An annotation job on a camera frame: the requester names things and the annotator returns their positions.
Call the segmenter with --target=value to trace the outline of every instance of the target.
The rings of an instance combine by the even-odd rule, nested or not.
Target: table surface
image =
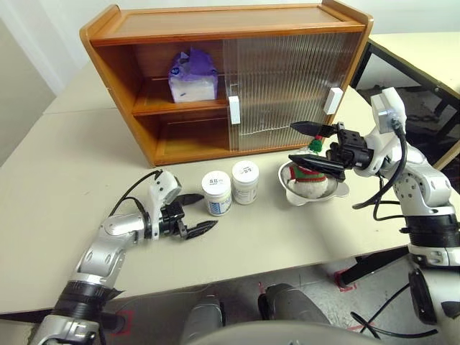
[[[460,32],[371,34],[369,39],[460,98]]]
[[[374,125],[370,107],[351,88],[336,120],[362,134]],[[377,191],[376,178],[347,171],[351,190],[347,197],[291,206],[277,180],[288,153],[248,157],[260,168],[258,199],[248,206],[234,204],[204,236],[190,241],[164,238],[130,249],[116,283],[126,291],[121,297],[407,244],[408,236],[398,231],[401,219],[375,222],[372,210],[351,209]],[[230,173],[241,159],[167,168],[179,178],[184,193],[199,193],[205,173],[217,169]],[[150,170],[117,109],[45,114],[0,169],[0,313],[53,306],[98,225],[119,196]],[[144,183],[134,195],[143,198],[146,192]],[[459,205],[459,195],[454,193],[451,201]],[[122,211],[134,210],[130,203],[123,207]],[[394,206],[381,209],[382,215],[400,212]],[[186,206],[185,212],[190,225],[213,218],[203,201]]]
[[[87,63],[43,114],[115,108],[114,100],[94,65]]]

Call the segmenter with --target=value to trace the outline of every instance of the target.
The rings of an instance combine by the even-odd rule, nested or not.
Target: white jar
[[[231,206],[230,177],[223,171],[211,171],[201,181],[208,211],[213,216],[222,216]]]
[[[242,160],[231,169],[232,194],[237,203],[249,205],[257,197],[259,168],[250,160]]]

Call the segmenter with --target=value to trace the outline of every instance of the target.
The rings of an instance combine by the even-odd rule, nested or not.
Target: metal bowl
[[[332,176],[326,174],[326,177],[328,179],[328,187],[326,191],[323,193],[323,195],[317,199],[304,198],[303,196],[298,195],[294,190],[290,189],[289,186],[287,186],[285,182],[282,180],[282,177],[281,177],[282,169],[284,167],[291,166],[291,165],[295,165],[295,163],[288,161],[285,164],[281,165],[280,169],[278,170],[278,179],[280,180],[280,183],[283,186],[283,188],[286,190],[287,201],[289,201],[294,206],[302,206],[302,205],[305,205],[306,203],[316,202],[316,201],[326,201],[333,197],[343,198],[344,196],[347,196],[350,191],[346,183],[338,182],[336,178],[333,178]]]

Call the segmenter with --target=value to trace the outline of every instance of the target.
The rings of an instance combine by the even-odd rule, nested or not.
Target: cabinet top
[[[120,10],[110,6],[80,32],[93,46],[361,32],[370,20],[337,1],[323,4]]]

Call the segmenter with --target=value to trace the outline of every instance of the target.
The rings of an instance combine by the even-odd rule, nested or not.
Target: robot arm
[[[178,196],[181,185],[168,171],[156,170],[150,175],[154,177],[149,184],[146,209],[141,205],[139,213],[112,214],[102,222],[96,238],[83,253],[52,313],[41,323],[31,345],[92,344],[99,330],[103,307],[120,293],[114,289],[114,284],[128,248],[148,239],[159,239],[160,234],[193,238],[217,223],[204,221],[188,229],[182,222],[182,205],[194,203],[203,196]],[[128,192],[121,197],[112,213],[126,200]]]
[[[409,234],[409,252],[417,268],[409,274],[416,314],[437,325],[449,344],[460,344],[460,232],[455,209],[449,203],[451,185],[418,149],[405,142],[404,104],[394,88],[371,97],[376,127],[365,137],[342,123],[324,126],[309,121],[291,124],[307,135],[337,134],[326,157],[291,155],[296,164],[344,180],[344,170],[357,175],[380,175],[393,187]],[[384,191],[353,206],[375,205]]]

